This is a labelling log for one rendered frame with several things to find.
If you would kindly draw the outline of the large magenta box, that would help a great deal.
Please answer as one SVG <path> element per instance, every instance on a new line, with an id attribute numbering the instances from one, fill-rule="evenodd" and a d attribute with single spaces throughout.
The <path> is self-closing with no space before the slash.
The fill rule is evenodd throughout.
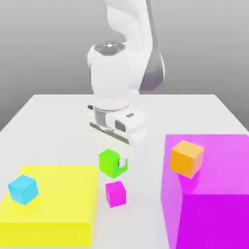
<path id="1" fill-rule="evenodd" d="M 182 140 L 204 147 L 191 179 L 169 166 Z M 249 249 L 249 135 L 167 135 L 161 204 L 170 249 Z"/>

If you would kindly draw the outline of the small orange cube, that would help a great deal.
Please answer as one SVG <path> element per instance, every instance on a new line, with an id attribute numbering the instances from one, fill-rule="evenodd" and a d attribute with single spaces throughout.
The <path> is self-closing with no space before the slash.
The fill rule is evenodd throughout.
<path id="1" fill-rule="evenodd" d="M 204 147 L 185 140 L 171 150 L 170 170 L 192 179 L 202 166 Z"/>

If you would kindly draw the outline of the small cyan cube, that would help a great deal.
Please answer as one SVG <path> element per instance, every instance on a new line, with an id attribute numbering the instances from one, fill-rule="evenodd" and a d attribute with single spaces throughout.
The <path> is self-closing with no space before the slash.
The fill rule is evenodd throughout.
<path id="1" fill-rule="evenodd" d="M 8 184 L 11 199 L 21 205 L 27 205 L 38 194 L 37 182 L 34 178 L 21 175 Z"/>

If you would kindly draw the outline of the small green cube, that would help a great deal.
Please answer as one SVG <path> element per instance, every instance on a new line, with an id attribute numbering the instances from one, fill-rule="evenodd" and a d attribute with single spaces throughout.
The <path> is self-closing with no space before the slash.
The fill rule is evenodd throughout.
<path id="1" fill-rule="evenodd" d="M 106 149 L 99 154 L 100 171 L 111 178 L 116 178 L 128 170 L 128 160 L 121 162 L 119 153 Z"/>

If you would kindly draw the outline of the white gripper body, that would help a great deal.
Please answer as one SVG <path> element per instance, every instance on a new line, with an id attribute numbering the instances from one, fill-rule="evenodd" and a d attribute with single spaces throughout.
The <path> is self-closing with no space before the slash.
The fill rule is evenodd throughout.
<path id="1" fill-rule="evenodd" d="M 94 114 L 87 113 L 87 136 L 103 148 L 118 152 L 122 158 L 139 158 L 146 150 L 147 135 L 144 127 L 131 133 L 123 133 L 116 129 L 113 132 L 106 132 L 97 125 Z"/>

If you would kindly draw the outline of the large yellow box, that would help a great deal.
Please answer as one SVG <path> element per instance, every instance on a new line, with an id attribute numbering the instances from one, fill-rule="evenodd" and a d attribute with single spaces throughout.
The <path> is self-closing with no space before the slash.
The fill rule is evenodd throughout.
<path id="1" fill-rule="evenodd" d="M 97 166 L 23 166 L 39 194 L 0 202 L 0 247 L 90 247 L 99 192 Z"/>

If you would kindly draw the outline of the small magenta cube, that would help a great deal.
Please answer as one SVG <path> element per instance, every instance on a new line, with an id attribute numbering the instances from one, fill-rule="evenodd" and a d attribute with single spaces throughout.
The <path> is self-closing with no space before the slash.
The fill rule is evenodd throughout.
<path id="1" fill-rule="evenodd" d="M 121 181 L 105 185 L 106 199 L 111 208 L 126 204 L 126 190 Z"/>

